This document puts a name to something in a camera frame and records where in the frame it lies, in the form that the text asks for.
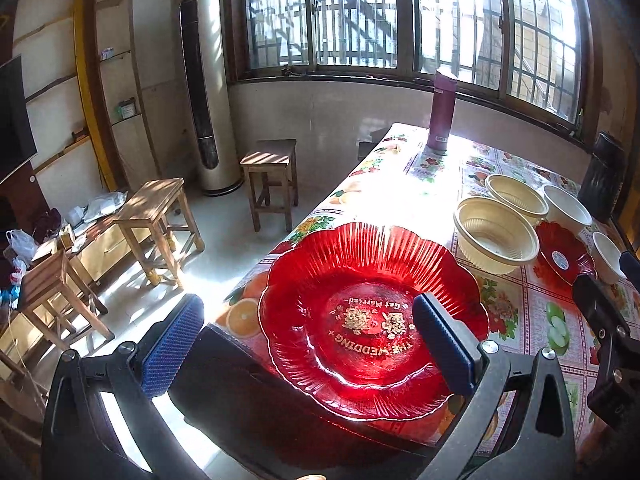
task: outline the shelf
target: shelf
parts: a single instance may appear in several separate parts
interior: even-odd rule
[[[73,19],[73,15],[72,14],[68,14],[66,16],[60,16],[59,18],[56,18],[55,20],[50,20],[47,23],[43,23],[42,25],[40,25],[38,28],[32,30],[31,32],[27,32],[26,34],[21,35],[20,38],[16,38],[14,40],[14,46],[16,46],[21,41],[26,40],[27,38],[30,38],[31,36],[34,36],[35,34],[38,34],[39,32],[43,31],[45,28],[49,27],[49,25],[55,25],[56,23],[64,22],[65,20],[72,20],[72,19]]]
[[[103,9],[109,9],[110,7],[117,7],[122,3],[123,0],[102,0],[100,2],[96,2],[95,4],[95,12]]]
[[[114,56],[108,57],[107,59],[101,59],[100,62],[104,63],[104,62],[107,62],[107,61],[111,61],[112,59],[114,59],[114,58],[116,58],[118,56],[124,56],[125,54],[131,54],[131,51],[130,50],[124,50],[122,52],[114,54]]]
[[[123,123],[124,121],[128,121],[129,119],[133,119],[134,117],[140,117],[140,115],[141,115],[141,114],[140,114],[140,113],[138,113],[138,114],[132,115],[131,117],[127,117],[126,119],[121,119],[121,120],[119,120],[119,121],[116,121],[116,122],[114,122],[114,123],[111,125],[111,127],[115,126],[116,124]]]
[[[34,92],[30,96],[26,97],[24,99],[24,102],[28,103],[30,101],[33,101],[36,97],[40,97],[42,94],[44,94],[44,92],[47,92],[47,91],[51,90],[52,88],[55,88],[56,86],[66,82],[66,81],[69,81],[70,79],[75,78],[76,76],[78,76],[78,74],[74,73],[74,74],[69,74],[69,75],[65,75],[65,76],[59,77],[55,81],[52,81],[51,83],[49,83],[44,88],[41,88],[37,92]]]
[[[37,168],[35,168],[33,170],[33,173],[40,173],[42,170],[44,170],[45,168],[48,168],[51,164],[56,162],[61,156],[64,156],[68,152],[73,151],[78,146],[82,146],[85,142],[87,142],[90,139],[91,139],[91,137],[89,135],[87,135],[87,136],[84,136],[80,140],[76,140],[76,142],[74,142],[73,144],[70,144],[69,146],[67,146],[61,152],[57,152],[55,155],[50,156],[47,160],[45,160],[42,164],[40,164]]]

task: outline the metal screw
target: metal screw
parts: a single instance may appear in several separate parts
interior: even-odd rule
[[[76,357],[76,352],[74,350],[65,350],[64,352],[62,352],[62,355],[60,357],[65,363],[68,363],[69,361],[74,360],[74,358]]]
[[[118,346],[118,352],[121,354],[130,354],[134,351],[136,344],[133,341],[125,341],[120,346]]]
[[[496,343],[495,341],[491,341],[490,339],[482,341],[481,347],[482,350],[484,350],[488,354],[495,354],[498,351],[498,343]]]
[[[554,352],[554,350],[552,348],[549,348],[548,346],[545,346],[542,349],[542,357],[545,359],[549,359],[550,361],[553,361],[556,358],[556,353]]]

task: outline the window sill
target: window sill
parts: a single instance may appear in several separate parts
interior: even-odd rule
[[[420,90],[426,92],[433,92],[433,83],[428,80],[403,80],[396,78],[389,78],[386,76],[372,76],[372,75],[338,75],[338,74],[315,74],[315,75],[290,75],[290,76],[264,76],[264,77],[252,77],[248,79],[241,79],[238,81],[227,82],[229,86],[251,84],[251,83],[268,83],[268,82],[280,82],[280,81],[335,81],[343,83],[365,83],[375,84],[382,86],[393,86],[396,88],[410,88],[413,90]],[[457,92],[457,98],[463,101],[468,101],[481,106],[486,106],[493,110],[502,112],[504,114],[516,117],[517,119],[526,121],[533,124],[543,130],[551,132],[558,137],[570,142],[578,148],[584,150],[587,153],[591,153],[591,149],[584,144],[581,140],[571,137],[565,128],[556,126],[555,124],[548,124],[543,121],[532,118],[521,112],[513,110],[505,106],[502,102],[489,98],[487,96],[479,96],[470,94],[467,92]]]

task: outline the dining table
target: dining table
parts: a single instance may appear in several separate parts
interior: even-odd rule
[[[587,406],[587,395],[598,375],[598,341],[572,301],[572,288],[540,254],[528,265],[505,275],[494,275],[468,261],[460,250],[454,225],[457,204],[471,196],[489,196],[484,186],[489,174],[499,173],[539,189],[553,184],[577,196],[579,184],[562,174],[504,150],[449,136],[447,151],[427,146],[428,130],[395,123],[363,161],[293,229],[269,254],[233,287],[213,323],[233,345],[249,355],[262,370],[278,378],[268,342],[260,329],[258,304],[274,262],[319,230],[348,222],[400,226],[447,248],[478,283],[481,303],[488,314],[488,338],[507,351],[535,355],[548,346],[549,311],[564,315],[568,330],[566,351],[558,361],[570,403],[578,455],[603,423]],[[593,233],[601,232],[620,250],[625,245],[612,223],[593,220],[577,238],[594,250]],[[609,299],[622,313],[631,335],[640,335],[640,296],[627,280],[604,285]],[[477,450],[489,455],[504,427],[513,392],[506,394],[494,413]],[[361,422],[383,434],[415,444],[433,446],[455,417],[462,399],[451,396],[437,410],[415,420]]]

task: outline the black thermos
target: black thermos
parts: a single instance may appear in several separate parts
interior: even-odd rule
[[[600,132],[582,181],[578,200],[600,222],[609,220],[625,176],[625,152],[620,143]]]

